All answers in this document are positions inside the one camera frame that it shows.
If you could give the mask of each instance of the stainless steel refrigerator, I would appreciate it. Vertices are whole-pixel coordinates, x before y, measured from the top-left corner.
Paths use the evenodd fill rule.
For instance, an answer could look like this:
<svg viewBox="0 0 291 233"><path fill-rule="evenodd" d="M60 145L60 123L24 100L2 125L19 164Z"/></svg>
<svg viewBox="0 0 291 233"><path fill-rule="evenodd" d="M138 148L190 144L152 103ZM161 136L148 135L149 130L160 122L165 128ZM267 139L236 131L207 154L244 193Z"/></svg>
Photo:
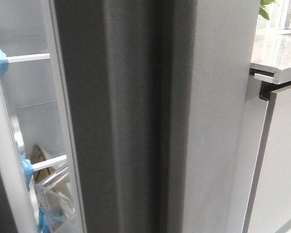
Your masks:
<svg viewBox="0 0 291 233"><path fill-rule="evenodd" d="M258 8L0 0L0 232L40 223L20 154L34 172L67 163L71 232L236 226L231 187Z"/></svg>

